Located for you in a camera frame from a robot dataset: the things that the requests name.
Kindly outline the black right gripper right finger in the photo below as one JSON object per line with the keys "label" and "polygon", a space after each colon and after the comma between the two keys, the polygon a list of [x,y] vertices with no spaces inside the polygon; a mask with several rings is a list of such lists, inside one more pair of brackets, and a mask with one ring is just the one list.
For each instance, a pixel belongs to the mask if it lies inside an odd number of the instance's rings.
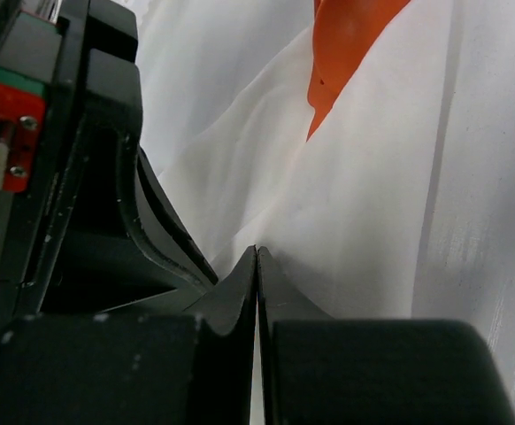
{"label": "black right gripper right finger", "polygon": [[257,252],[269,424],[514,424],[486,342],[446,320],[331,317]]}

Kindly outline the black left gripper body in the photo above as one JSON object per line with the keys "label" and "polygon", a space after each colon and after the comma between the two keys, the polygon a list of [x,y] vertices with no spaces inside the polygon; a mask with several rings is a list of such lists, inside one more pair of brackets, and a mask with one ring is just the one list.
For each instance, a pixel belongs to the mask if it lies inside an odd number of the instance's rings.
{"label": "black left gripper body", "polygon": [[180,311],[217,277],[140,145],[135,15],[0,1],[0,319]]}

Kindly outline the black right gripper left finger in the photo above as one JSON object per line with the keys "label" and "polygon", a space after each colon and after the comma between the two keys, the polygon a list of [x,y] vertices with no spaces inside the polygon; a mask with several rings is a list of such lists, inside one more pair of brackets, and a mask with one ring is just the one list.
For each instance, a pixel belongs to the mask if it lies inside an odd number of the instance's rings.
{"label": "black right gripper left finger", "polygon": [[29,315],[0,336],[0,424],[246,424],[257,250],[176,315]]}

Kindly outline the white paper napkin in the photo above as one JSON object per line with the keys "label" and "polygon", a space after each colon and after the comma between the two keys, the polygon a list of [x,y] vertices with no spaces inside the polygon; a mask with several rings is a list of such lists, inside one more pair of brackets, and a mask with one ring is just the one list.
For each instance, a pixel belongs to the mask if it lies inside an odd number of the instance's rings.
{"label": "white paper napkin", "polygon": [[219,276],[267,248],[338,317],[411,313],[451,1],[412,1],[311,130],[309,1],[156,1],[142,147]]}

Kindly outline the orange plastic spoon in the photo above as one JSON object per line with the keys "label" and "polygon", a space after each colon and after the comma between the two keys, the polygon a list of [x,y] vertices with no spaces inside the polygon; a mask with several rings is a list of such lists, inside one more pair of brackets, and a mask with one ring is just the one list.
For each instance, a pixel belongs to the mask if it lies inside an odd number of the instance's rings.
{"label": "orange plastic spoon", "polygon": [[408,0],[323,0],[313,3],[313,65],[307,100],[313,135],[365,55]]}

